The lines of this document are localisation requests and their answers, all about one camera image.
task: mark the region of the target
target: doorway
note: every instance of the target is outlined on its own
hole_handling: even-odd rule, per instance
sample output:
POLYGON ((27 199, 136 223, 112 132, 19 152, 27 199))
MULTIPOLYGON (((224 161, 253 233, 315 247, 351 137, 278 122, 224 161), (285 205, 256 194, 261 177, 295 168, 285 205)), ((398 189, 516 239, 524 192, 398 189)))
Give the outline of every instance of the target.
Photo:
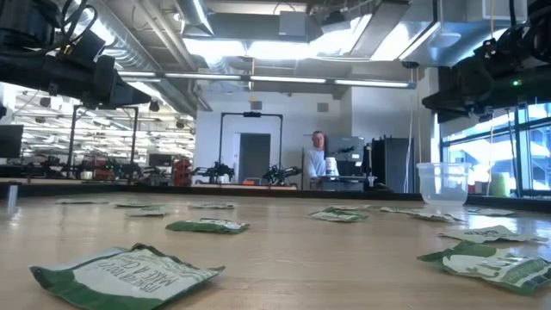
POLYGON ((246 178, 259 178, 269 168, 271 135, 268 133, 242 133, 239 146, 239 182, 246 178))

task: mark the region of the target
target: fluorescent light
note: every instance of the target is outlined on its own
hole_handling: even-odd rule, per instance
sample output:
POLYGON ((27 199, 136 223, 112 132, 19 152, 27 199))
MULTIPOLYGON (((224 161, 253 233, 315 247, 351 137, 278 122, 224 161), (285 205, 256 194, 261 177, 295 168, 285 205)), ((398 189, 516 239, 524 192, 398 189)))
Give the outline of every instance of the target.
POLYGON ((247 54, 256 59, 295 60, 308 58, 308 44, 284 41, 255 41, 247 54))
POLYGON ((309 78, 309 77, 264 77, 264 76, 251 76, 251 81, 324 84, 327 80, 324 79, 324 78, 309 78))
POLYGON ((348 86, 372 86, 372 87, 392 87, 392 88, 406 88, 409 83, 403 82, 384 82, 384 81, 363 81, 363 80, 335 80, 337 85, 348 86))
POLYGON ((161 83, 160 78, 124 77, 122 80, 127 83, 130 83, 130 82, 161 83))
POLYGON ((413 44, 411 44, 400 56, 400 60, 404 60, 409 56, 413 51, 421 46, 427 39, 429 39, 438 29, 440 28, 440 22, 436 22, 432 27, 429 28, 423 35, 421 35, 413 44))
POLYGON ((217 79, 226 81, 238 81, 241 79, 237 75, 229 74, 203 74, 203 73, 166 73, 167 78, 196 78, 196 79, 217 79))
POLYGON ((121 77, 155 77, 155 72, 119 71, 121 77))
POLYGON ((220 59, 225 56, 244 56, 245 48, 238 40, 183 39, 188 51, 205 59, 220 59))
POLYGON ((393 31, 387 35, 385 40, 377 47, 375 53, 369 58, 371 60, 397 59, 410 45, 410 34, 406 25, 399 23, 393 31))

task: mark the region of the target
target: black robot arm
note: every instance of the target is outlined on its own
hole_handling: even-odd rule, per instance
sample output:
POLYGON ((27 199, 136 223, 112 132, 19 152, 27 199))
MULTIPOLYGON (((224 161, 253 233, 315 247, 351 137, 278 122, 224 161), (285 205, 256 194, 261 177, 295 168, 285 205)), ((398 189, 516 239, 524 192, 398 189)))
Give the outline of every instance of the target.
POLYGON ((114 58, 100 56, 105 41, 90 30, 97 15, 88 1, 65 18, 71 2, 60 12, 51 0, 0 0, 0 81, 74 97, 88 109, 148 103, 150 96, 122 81, 114 58), (94 18, 74 35, 85 9, 94 18))

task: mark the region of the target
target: table surface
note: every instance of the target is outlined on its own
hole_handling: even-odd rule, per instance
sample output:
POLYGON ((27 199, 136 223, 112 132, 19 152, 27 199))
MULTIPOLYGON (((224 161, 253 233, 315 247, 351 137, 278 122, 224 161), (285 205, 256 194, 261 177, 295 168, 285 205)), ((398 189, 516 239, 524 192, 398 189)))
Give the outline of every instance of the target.
MULTIPOLYGON (((448 228, 504 225, 551 238, 551 217, 520 213, 511 218, 467 215, 463 207, 442 211, 464 224, 427 222, 405 214, 368 212, 360 223, 312 220, 330 205, 371 203, 418 208, 405 201, 331 201, 199 195, 102 194, 24 198, 13 215, 0 210, 0 300, 3 309, 74 309, 49 295, 29 265, 67 263, 112 246, 152 245, 206 268, 225 265, 203 288, 167 309, 549 309, 551 287, 531 297, 472 278, 435 270, 417 256, 454 246, 437 234, 448 228), (110 205, 56 205, 59 198, 95 197, 112 203, 163 202, 171 215, 127 218, 110 205), (234 202, 234 210, 188 209, 188 202, 234 202), (218 217, 251 228, 239 235, 171 232, 175 220, 218 217)), ((548 244, 494 243, 527 256, 551 260, 548 244)))

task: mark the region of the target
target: person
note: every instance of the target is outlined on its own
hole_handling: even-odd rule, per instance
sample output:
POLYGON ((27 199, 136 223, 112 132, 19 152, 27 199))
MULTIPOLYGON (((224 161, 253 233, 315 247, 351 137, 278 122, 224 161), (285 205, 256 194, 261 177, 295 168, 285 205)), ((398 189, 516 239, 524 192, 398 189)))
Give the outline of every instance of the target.
POLYGON ((313 149, 308 151, 307 173, 312 182, 318 181, 319 177, 325 176, 325 136, 319 130, 312 133, 313 149))

